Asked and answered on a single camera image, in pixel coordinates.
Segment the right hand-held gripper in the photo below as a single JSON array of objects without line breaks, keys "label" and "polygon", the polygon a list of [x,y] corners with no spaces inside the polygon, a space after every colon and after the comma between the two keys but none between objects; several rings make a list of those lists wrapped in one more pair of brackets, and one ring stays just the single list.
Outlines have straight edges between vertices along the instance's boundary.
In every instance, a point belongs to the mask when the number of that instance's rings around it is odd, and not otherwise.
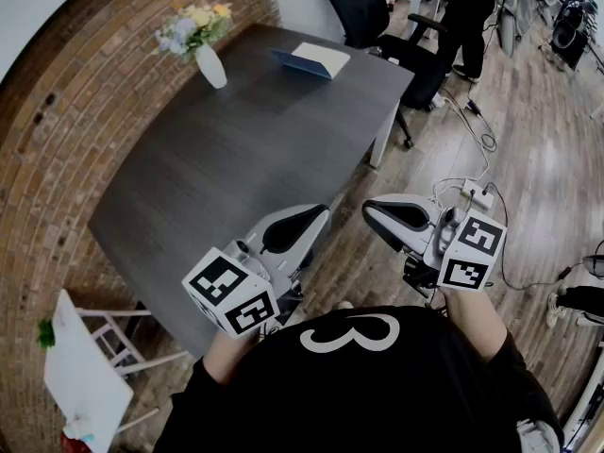
[{"label": "right hand-held gripper", "polygon": [[[440,214],[426,197],[408,193],[385,194],[362,206],[367,225],[395,252],[412,251],[407,253],[403,279],[415,291],[423,296],[438,287],[482,291],[507,227],[477,210],[451,207]],[[428,227],[435,225],[428,241]]]}]

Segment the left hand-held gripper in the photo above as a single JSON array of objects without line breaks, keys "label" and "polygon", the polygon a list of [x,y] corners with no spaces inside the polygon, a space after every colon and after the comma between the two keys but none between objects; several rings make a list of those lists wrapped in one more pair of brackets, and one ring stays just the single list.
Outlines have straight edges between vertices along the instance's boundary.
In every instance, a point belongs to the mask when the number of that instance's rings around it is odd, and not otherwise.
[{"label": "left hand-held gripper", "polygon": [[[182,279],[182,286],[196,307],[233,339],[267,322],[283,325],[302,299],[299,281],[285,273],[296,273],[312,261],[308,255],[329,226],[330,210],[321,204],[270,213],[248,232],[247,243],[213,247]],[[283,254],[281,270],[269,265],[264,252]]]}]

